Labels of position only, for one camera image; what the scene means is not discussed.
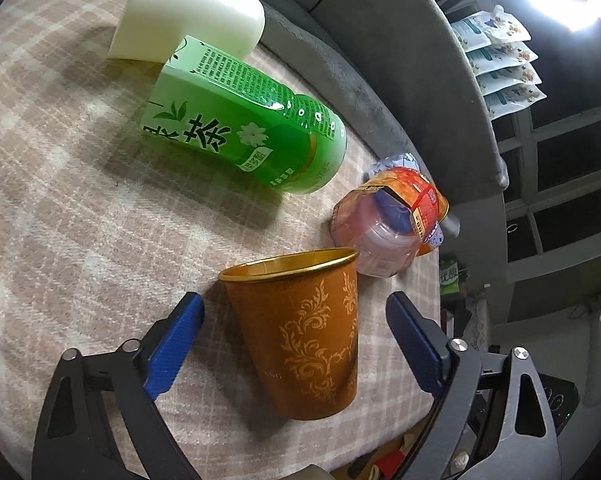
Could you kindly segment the white plastic cup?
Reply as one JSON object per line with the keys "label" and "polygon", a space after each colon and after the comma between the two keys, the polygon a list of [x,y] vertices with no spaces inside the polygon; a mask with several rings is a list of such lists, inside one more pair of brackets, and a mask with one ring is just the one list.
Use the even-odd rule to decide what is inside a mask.
{"label": "white plastic cup", "polygon": [[108,56],[163,63],[186,36],[246,58],[266,24],[260,0],[127,0]]}

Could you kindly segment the orange paper cup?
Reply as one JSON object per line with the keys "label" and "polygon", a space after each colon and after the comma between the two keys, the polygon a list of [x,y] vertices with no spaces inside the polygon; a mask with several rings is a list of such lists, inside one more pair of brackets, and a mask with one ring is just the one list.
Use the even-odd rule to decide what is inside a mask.
{"label": "orange paper cup", "polygon": [[219,274],[257,375],[289,419],[331,417],[355,399],[358,255],[350,247],[324,248]]}

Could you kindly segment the blue orange label bottle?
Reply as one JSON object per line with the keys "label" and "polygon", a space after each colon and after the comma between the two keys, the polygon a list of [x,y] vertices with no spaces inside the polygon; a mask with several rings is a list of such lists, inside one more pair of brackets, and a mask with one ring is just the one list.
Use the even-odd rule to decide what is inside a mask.
{"label": "blue orange label bottle", "polygon": [[381,188],[374,203],[389,230],[419,237],[421,245],[416,255],[427,255],[442,244],[442,222],[449,214],[449,202],[422,173],[411,153],[375,162],[366,171],[365,180],[373,180],[372,186]]}

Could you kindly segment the white refill pouch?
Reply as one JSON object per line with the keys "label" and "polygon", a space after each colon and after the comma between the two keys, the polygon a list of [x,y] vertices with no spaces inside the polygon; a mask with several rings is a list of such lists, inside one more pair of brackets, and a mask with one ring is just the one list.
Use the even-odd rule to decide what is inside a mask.
{"label": "white refill pouch", "polygon": [[546,97],[547,95],[535,84],[515,84],[515,86],[492,92],[483,99],[489,119],[496,120],[525,110]]}
{"label": "white refill pouch", "polygon": [[517,41],[530,41],[526,27],[514,15],[495,6],[492,11],[478,11],[451,23],[451,29],[465,53]]}
{"label": "white refill pouch", "polygon": [[503,70],[535,62],[535,54],[523,41],[508,44],[491,44],[466,53],[469,66],[475,76],[488,74],[495,70]]}
{"label": "white refill pouch", "polygon": [[504,67],[500,70],[479,75],[476,81],[481,94],[489,94],[504,90],[517,84],[541,84],[542,80],[531,64]]}

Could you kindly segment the red label plastic bottle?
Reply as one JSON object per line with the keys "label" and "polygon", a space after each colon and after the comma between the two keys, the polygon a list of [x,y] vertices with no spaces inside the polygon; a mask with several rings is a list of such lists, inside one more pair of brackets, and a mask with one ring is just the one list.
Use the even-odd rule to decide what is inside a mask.
{"label": "red label plastic bottle", "polygon": [[391,278],[443,241],[448,200],[419,171],[393,167],[350,191],[333,209],[335,245],[358,250],[358,272]]}

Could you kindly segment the checkered beige table cloth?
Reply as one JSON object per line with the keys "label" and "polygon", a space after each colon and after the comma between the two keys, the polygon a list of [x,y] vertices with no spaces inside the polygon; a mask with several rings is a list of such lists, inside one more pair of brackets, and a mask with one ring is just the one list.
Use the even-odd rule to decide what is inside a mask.
{"label": "checkered beige table cloth", "polygon": [[337,176],[279,194],[139,131],[158,67],[111,60],[127,0],[5,0],[0,8],[0,451],[23,476],[62,352],[140,337],[185,292],[201,333],[157,405],[207,479],[334,469],[429,411],[385,321],[389,294],[439,312],[438,257],[359,281],[358,392],[345,411],[293,422],[273,408],[226,290],[229,266],[329,245],[332,208],[373,155],[349,136]]}

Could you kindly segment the green paper shopping bag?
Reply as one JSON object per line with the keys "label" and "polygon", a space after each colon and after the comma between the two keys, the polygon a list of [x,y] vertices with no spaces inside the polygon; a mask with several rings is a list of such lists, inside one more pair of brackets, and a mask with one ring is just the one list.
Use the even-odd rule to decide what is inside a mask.
{"label": "green paper shopping bag", "polygon": [[439,269],[439,286],[441,296],[460,292],[460,266],[457,259],[442,260]]}

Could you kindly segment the green tea bottle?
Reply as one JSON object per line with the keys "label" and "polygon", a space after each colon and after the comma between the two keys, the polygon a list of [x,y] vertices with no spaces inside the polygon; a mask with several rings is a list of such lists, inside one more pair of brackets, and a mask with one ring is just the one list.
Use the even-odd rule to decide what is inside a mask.
{"label": "green tea bottle", "polygon": [[329,107],[192,36],[164,64],[140,127],[287,193],[322,188],[347,148]]}

